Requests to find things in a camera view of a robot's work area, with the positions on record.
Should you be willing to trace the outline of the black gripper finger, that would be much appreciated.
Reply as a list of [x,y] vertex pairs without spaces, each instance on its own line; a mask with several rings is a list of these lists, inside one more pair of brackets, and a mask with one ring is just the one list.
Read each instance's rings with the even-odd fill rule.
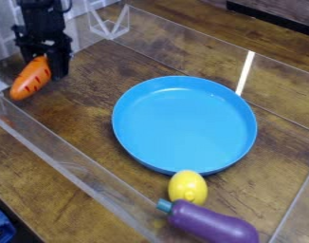
[[47,52],[48,65],[54,80],[60,80],[68,74],[71,51],[52,47]]
[[23,56],[23,59],[27,63],[30,63],[39,52],[39,46],[38,45],[22,45],[21,47],[21,53]]

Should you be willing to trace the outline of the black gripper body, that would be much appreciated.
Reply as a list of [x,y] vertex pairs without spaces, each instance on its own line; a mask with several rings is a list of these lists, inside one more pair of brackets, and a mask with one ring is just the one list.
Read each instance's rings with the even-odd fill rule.
[[14,25],[15,44],[38,45],[42,55],[52,47],[70,49],[71,38],[64,34],[64,14],[72,5],[63,8],[62,0],[17,0],[21,6],[25,24]]

